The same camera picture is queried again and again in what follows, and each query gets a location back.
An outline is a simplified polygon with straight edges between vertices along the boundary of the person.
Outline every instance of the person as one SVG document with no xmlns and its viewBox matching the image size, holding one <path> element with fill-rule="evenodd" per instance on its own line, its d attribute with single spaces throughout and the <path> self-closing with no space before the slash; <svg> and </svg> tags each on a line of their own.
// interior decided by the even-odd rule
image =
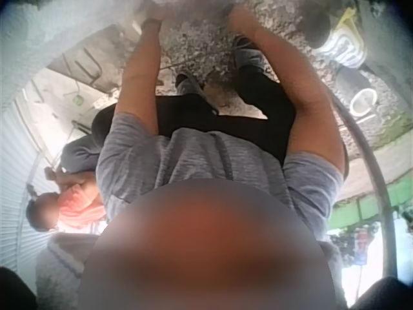
<svg viewBox="0 0 413 310">
<path fill-rule="evenodd" d="M 26 218 L 35 230 L 49 231 L 58 222 L 82 229 L 105 217 L 94 172 L 69 174 L 61 170 L 54 172 L 47 167 L 45 174 L 47 180 L 57 183 L 61 193 L 46 192 L 37 196 L 34 188 L 28 186 L 32 199 L 26 209 Z"/>
<path fill-rule="evenodd" d="M 274 155 L 254 139 L 229 134 L 228 128 L 197 130 L 192 126 L 183 126 L 174 130 L 169 137 L 160 135 L 162 122 L 157 109 L 161 107 L 157 105 L 155 87 L 161 59 L 159 29 L 164 18 L 165 11 L 156 8 L 143 23 L 139 46 L 125 68 L 111 129 L 99 157 L 97 184 L 108 219 L 115 222 L 128 205 L 164 185 L 193 179 L 222 179 L 249 185 L 271 195 L 281 205 L 293 210 L 317 240 L 325 240 L 328 218 L 343 184 L 345 150 L 331 107 L 330 94 L 308 60 L 288 41 L 261 26 L 246 7 L 233 6 L 228 14 L 228 27 L 241 36 L 236 39 L 237 48 L 233 51 L 238 80 L 244 86 L 239 94 L 247 103 L 256 105 L 268 114 L 268 126 L 274 124 L 276 129 L 261 132 L 261 138 L 267 141 L 267 145 L 276 145 L 281 151 L 278 150 Z M 280 85 L 269 82 L 264 76 L 264 57 L 271 64 Z M 199 94 L 199 87 L 190 76 L 178 76 L 177 86 L 178 90 L 192 91 L 191 98 L 195 106 L 203 102 L 205 104 L 202 107 L 207 107 Z M 182 99 L 183 107 L 189 107 L 190 97 L 181 94 L 176 99 Z M 214 119 L 213 125 L 220 122 L 220 117 L 214 115 L 211 108 L 205 110 L 204 114 L 211 114 L 208 119 Z M 191 111 L 182 115 L 188 124 L 197 122 L 196 116 L 200 115 L 200 111 Z M 246 127 L 244 131 L 249 130 L 252 130 L 251 127 Z M 182 208 L 177 208 L 173 227 L 179 232 L 189 231 L 189 227 L 200 227 L 204 229 L 203 236 L 214 236 L 211 239 L 213 241 L 206 237 L 197 239 L 198 234 L 189 233 L 180 233 L 175 242 L 160 240 L 160 236 L 168 236 L 166 231 L 169 230 L 165 226 L 169 225 L 169 216 L 172 216 L 165 208 L 159 208 L 162 212 L 154 216 L 157 225 L 149 225 L 147 233 L 140 234 L 146 240 L 145 249 L 149 251 L 147 255 L 140 254 L 151 257 L 147 263 L 158 260 L 159 264 L 165 263 L 163 269 L 150 264 L 152 276 L 163 279 L 163 275 L 170 275 L 174 272 L 174 266 L 178 265 L 188 276 L 197 274 L 197 268 L 201 267 L 191 260 L 191 255 L 185 253 L 195 250 L 203 253 L 204 248 L 211 252 L 224 249 L 225 238 L 218 238 L 218 233 L 214 231 L 217 223 L 221 223 L 221 233 L 225 232 L 218 234 L 220 236 L 240 234 L 239 230 L 232 230 L 233 226 L 229 225 L 235 221 L 234 212 L 223 215 L 224 211 L 220 211 L 227 204 L 215 201 L 212 195 L 204 196 L 171 201 L 170 204 L 182 205 Z M 216 220 L 204 225 L 211 218 Z M 139 223 L 145 225 L 147 220 L 144 215 Z M 248 225 L 248 222 L 240 224 L 246 229 L 243 233 L 249 231 Z M 248 234 L 243 236 L 237 240 L 247 242 Z M 158 243 L 151 243 L 154 240 L 165 246 L 163 252 L 156 252 Z M 242 252 L 232 249 L 234 252 L 227 259 L 232 260 L 233 264 L 226 261 L 228 266 L 237 265 L 239 257 L 254 252 L 254 249 L 248 251 L 242 248 L 239 250 Z M 169 255 L 176 252 L 179 252 L 176 256 Z M 216 261 L 208 260 L 210 252 L 204 254 L 206 256 L 202 262 L 206 269 L 196 280 L 205 281 L 206 285 L 208 281 L 218 281 L 218 278 L 213 277 L 219 275 L 214 269 L 216 265 L 212 263 Z"/>
</svg>

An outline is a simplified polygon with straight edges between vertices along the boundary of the metal pipe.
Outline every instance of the metal pipe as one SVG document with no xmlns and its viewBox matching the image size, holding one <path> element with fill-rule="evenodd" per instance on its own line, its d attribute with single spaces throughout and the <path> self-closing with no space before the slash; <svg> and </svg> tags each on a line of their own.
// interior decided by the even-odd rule
<svg viewBox="0 0 413 310">
<path fill-rule="evenodd" d="M 396 233 L 394 231 L 393 208 L 388 195 L 386 181 L 381 173 L 381 169 L 370 145 L 360 127 L 340 102 L 336 95 L 329 90 L 333 99 L 333 104 L 337 113 L 343 120 L 348 131 L 352 135 L 360 154 L 363 157 L 365 165 L 373 184 L 376 194 L 379 219 L 381 222 L 381 233 L 383 235 L 383 276 L 398 277 L 397 253 L 396 253 Z"/>
</svg>

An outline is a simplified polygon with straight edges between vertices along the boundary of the gravel ground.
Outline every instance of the gravel ground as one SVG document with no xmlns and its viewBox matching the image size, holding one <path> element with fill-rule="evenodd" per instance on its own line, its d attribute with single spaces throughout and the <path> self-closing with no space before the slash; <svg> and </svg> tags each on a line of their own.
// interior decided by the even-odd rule
<svg viewBox="0 0 413 310">
<path fill-rule="evenodd" d="M 176 15 L 173 23 L 166 23 L 166 30 L 161 33 L 161 44 L 164 50 L 162 68 L 159 76 L 157 94 L 175 94 L 174 76 L 181 69 L 193 73 L 205 93 L 221 114 L 242 115 L 264 118 L 261 111 L 248 106 L 238 98 L 231 87 L 233 68 L 231 65 L 231 47 L 234 35 L 228 33 L 225 18 L 217 14 L 217 6 L 212 2 L 209 5 L 194 6 L 187 0 L 185 10 L 182 5 L 174 5 L 171 10 Z M 260 22 L 273 32 L 288 39 L 302 53 L 304 53 L 320 78 L 333 92 L 342 99 L 334 85 L 335 72 L 338 65 L 316 55 L 307 45 L 303 34 L 297 29 L 301 19 L 300 1 L 288 0 L 244 0 L 255 13 Z M 276 79 L 267 64 L 266 72 Z M 379 148 L 396 139 L 412 128 L 406 115 L 398 110 L 398 99 L 386 84 L 378 77 L 368 72 L 362 72 L 378 92 L 376 115 L 360 124 L 365 136 L 373 148 Z M 342 122 L 341 134 L 351 158 L 359 156 L 350 134 Z"/>
</svg>

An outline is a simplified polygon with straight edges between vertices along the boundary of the metal sheet wall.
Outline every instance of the metal sheet wall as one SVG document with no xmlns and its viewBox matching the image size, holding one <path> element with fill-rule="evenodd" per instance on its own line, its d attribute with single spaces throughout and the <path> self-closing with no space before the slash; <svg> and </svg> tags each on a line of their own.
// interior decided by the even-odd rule
<svg viewBox="0 0 413 310">
<path fill-rule="evenodd" d="M 48 163 L 16 106 L 2 111 L 0 120 L 0 265 L 17 272 L 35 292 L 35 258 L 50 234 L 34 231 L 26 220 L 26 184 L 33 184 L 39 194 L 56 191 L 56 186 L 45 180 Z"/>
</svg>

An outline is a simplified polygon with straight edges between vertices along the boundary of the heather gray shirt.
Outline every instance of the heather gray shirt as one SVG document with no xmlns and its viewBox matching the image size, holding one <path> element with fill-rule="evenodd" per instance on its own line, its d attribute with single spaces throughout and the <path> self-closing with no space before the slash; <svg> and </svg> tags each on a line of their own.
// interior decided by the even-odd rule
<svg viewBox="0 0 413 310">
<path fill-rule="evenodd" d="M 267 192 L 294 210 L 317 240 L 325 238 L 343 183 L 335 166 L 314 154 L 289 154 L 281 167 L 253 143 L 222 132 L 179 129 L 166 138 L 150 134 L 129 114 L 115 115 L 97 166 L 109 220 L 140 195 L 190 178 L 238 181 Z M 330 269 L 337 283 L 340 270 Z"/>
</svg>

